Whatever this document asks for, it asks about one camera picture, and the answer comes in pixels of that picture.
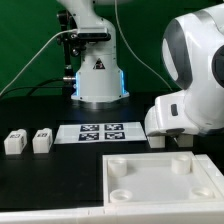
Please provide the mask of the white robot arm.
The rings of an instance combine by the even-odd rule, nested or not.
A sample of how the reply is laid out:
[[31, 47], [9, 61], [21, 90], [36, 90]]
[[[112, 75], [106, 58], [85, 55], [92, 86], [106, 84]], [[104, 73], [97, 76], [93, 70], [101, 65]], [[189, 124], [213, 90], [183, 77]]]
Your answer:
[[[57, 0], [77, 24], [81, 51], [72, 99], [112, 103], [128, 96], [116, 61], [116, 31], [93, 4], [116, 0]], [[208, 134], [224, 129], [224, 3], [174, 18], [162, 42], [166, 70], [181, 89], [155, 100], [145, 117], [149, 137]]]

